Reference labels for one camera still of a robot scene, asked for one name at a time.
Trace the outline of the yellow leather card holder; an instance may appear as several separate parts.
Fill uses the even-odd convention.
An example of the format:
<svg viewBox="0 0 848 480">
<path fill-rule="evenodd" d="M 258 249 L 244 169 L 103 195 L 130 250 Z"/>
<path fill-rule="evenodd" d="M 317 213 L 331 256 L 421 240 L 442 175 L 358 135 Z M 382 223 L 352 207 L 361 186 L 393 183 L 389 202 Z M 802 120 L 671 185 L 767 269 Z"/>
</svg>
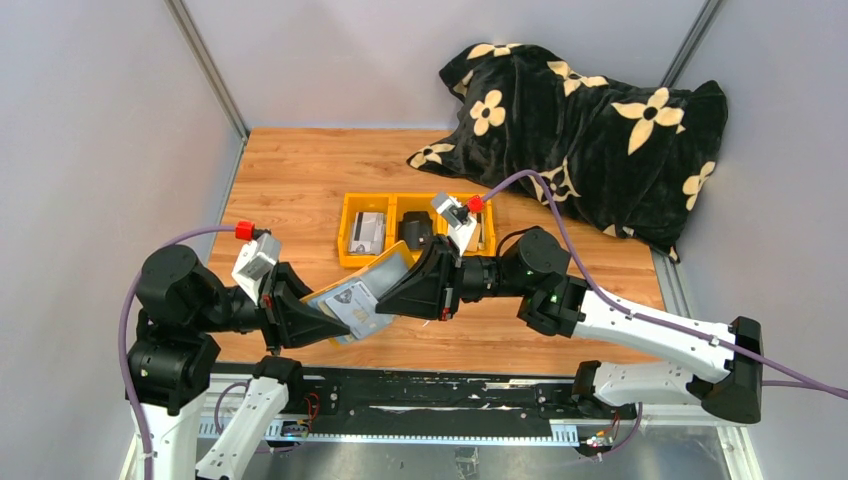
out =
<svg viewBox="0 0 848 480">
<path fill-rule="evenodd" d="M 365 267 L 362 267 L 330 287 L 308 295 L 303 299 L 303 303 L 338 319 L 324 304 L 324 300 L 334 293 L 337 288 L 361 280 L 376 297 L 378 302 L 378 298 L 398 282 L 410 270 L 414 263 L 415 261 L 407 245 L 403 241 L 398 241 Z M 350 333 L 345 336 L 332 338 L 331 341 L 338 345 L 344 345 L 361 340 L 356 340 Z"/>
</svg>

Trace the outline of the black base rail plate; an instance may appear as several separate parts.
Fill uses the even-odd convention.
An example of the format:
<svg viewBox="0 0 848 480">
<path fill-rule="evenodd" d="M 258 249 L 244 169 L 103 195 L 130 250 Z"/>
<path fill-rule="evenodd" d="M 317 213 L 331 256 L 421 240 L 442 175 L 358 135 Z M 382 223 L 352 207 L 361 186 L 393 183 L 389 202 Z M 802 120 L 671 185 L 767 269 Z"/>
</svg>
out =
<svg viewBox="0 0 848 480">
<path fill-rule="evenodd" d="M 306 366 L 303 377 L 281 414 L 310 420 L 315 436 L 540 439 L 554 420 L 609 425 L 637 413 L 578 398 L 569 376 Z"/>
</svg>

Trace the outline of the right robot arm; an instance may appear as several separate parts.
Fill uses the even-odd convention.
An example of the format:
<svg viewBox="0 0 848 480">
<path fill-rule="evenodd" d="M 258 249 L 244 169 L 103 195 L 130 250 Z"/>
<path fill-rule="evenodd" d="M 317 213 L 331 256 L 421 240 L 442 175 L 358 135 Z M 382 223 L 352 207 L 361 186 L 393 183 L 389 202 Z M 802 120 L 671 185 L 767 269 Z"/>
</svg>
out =
<svg viewBox="0 0 848 480">
<path fill-rule="evenodd" d="M 762 417 L 762 365 L 741 353 L 761 351 L 759 322 L 692 320 L 645 307 L 567 274 L 571 255 L 553 235 L 533 227 L 493 256 L 460 256 L 452 241 L 431 239 L 418 261 L 378 297 L 376 310 L 447 320 L 460 303 L 514 297 L 517 316 L 545 336 L 579 337 L 623 345 L 654 363 L 582 362 L 571 403 L 584 417 L 643 404 L 695 404 L 722 420 L 755 424 Z"/>
</svg>

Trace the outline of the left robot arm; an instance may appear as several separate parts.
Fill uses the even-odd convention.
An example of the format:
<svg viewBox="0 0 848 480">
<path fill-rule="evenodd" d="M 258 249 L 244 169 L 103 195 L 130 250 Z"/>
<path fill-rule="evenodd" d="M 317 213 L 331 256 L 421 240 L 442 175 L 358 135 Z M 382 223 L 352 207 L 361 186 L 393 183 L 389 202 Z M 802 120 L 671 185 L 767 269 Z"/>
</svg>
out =
<svg viewBox="0 0 848 480">
<path fill-rule="evenodd" d="M 134 296 L 141 303 L 128 367 L 152 449 L 155 479 L 239 479 L 275 416 L 308 402 L 300 362 L 283 358 L 350 329 L 304 304 L 311 294 L 279 243 L 264 236 L 243 246 L 226 287 L 186 245 L 165 246 L 144 262 Z M 203 458 L 197 456 L 202 408 L 220 353 L 215 332 L 259 331 L 269 351 L 254 367 L 245 398 Z"/>
</svg>

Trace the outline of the silver credit card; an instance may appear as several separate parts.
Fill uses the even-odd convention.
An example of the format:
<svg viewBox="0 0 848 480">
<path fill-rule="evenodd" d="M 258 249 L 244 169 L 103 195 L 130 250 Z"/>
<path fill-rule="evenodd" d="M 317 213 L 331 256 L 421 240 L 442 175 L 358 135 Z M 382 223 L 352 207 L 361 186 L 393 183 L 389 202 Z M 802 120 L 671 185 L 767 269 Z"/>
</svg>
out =
<svg viewBox="0 0 848 480">
<path fill-rule="evenodd" d="M 344 324 L 356 340 L 363 340 L 392 324 L 392 314 L 376 311 L 377 299 L 361 281 L 342 285 L 324 300 L 326 307 Z"/>
</svg>

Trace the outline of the yellow bin with silver cards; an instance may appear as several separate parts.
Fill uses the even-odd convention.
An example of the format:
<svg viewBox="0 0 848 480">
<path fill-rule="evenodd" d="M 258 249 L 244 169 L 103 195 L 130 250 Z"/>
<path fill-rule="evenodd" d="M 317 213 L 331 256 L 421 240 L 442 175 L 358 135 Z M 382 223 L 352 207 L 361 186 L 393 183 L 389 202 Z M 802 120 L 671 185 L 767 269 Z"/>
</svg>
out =
<svg viewBox="0 0 848 480">
<path fill-rule="evenodd" d="M 359 268 L 384 253 L 397 240 L 397 196 L 347 193 L 337 236 L 339 264 Z"/>
</svg>

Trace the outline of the yellow bin with black cards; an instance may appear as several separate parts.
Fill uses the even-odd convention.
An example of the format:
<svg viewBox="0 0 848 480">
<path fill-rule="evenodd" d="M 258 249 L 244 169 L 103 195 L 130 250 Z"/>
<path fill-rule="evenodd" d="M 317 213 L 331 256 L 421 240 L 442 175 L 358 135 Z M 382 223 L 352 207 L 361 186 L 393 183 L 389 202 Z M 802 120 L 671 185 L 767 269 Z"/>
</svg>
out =
<svg viewBox="0 0 848 480">
<path fill-rule="evenodd" d="M 403 241 L 414 258 L 418 258 L 427 243 L 445 232 L 445 223 L 432 201 L 435 193 L 397 193 L 393 200 L 394 242 Z"/>
</svg>

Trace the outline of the silver card stack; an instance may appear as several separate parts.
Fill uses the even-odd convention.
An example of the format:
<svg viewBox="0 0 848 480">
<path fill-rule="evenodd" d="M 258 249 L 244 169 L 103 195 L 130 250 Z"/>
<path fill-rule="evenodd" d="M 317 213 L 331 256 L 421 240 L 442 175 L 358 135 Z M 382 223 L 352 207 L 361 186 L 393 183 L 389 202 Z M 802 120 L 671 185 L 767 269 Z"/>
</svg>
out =
<svg viewBox="0 0 848 480">
<path fill-rule="evenodd" d="M 386 215 L 357 212 L 354 216 L 347 252 L 351 255 L 379 255 L 385 245 Z"/>
</svg>

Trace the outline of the black floral fleece blanket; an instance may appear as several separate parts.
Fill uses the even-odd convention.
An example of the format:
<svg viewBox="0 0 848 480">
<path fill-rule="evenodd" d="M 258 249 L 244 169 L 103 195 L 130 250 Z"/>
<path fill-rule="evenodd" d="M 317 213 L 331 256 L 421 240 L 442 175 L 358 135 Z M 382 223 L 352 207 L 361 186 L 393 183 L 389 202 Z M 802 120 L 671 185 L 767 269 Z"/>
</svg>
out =
<svg viewBox="0 0 848 480">
<path fill-rule="evenodd" d="M 471 45 L 439 75 L 461 103 L 458 124 L 410 167 L 488 188 L 510 179 L 515 193 L 679 260 L 728 119 L 717 82 L 637 87 L 518 43 Z"/>
</svg>

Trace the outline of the yellow bin with beige cards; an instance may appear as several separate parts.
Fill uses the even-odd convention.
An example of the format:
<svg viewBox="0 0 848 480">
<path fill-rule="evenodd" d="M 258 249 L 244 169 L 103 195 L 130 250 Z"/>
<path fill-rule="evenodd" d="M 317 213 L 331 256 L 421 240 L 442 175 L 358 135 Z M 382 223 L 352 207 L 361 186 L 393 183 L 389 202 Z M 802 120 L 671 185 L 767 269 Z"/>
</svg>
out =
<svg viewBox="0 0 848 480">
<path fill-rule="evenodd" d="M 463 204 L 475 195 L 479 195 L 480 197 L 483 196 L 483 194 L 476 193 L 451 192 L 449 194 L 456 197 L 457 200 Z M 498 240 L 496 236 L 493 201 L 489 201 L 485 204 L 483 211 L 477 214 L 477 220 L 479 228 L 475 229 L 477 234 L 476 246 L 474 246 L 475 244 L 473 244 L 473 242 L 469 243 L 469 247 L 466 248 L 464 255 L 494 256 Z M 438 234 L 448 235 L 449 224 L 445 219 L 440 217 L 437 220 L 436 231 Z"/>
</svg>

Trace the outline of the aluminium frame rail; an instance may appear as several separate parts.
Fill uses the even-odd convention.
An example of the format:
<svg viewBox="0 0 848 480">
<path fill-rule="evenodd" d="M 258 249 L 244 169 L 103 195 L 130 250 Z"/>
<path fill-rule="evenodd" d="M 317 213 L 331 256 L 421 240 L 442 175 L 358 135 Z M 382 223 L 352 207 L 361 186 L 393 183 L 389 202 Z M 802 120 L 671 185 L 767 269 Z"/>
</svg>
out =
<svg viewBox="0 0 848 480">
<path fill-rule="evenodd" d="M 225 117 L 241 142 L 246 144 L 250 136 L 250 128 L 236 105 L 235 99 L 215 63 L 188 5 L 183 0 L 165 0 L 164 4 L 183 35 Z"/>
</svg>

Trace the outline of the black card stack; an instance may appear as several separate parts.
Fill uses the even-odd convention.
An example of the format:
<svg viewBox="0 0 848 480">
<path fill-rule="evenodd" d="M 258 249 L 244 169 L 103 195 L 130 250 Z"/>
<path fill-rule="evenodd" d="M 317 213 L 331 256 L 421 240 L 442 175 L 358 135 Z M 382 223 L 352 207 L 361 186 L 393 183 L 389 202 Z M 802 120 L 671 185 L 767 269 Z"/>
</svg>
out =
<svg viewBox="0 0 848 480">
<path fill-rule="evenodd" d="M 410 251 L 420 251 L 433 232 L 433 220 L 426 211 L 407 211 L 398 223 L 397 236 Z"/>
</svg>

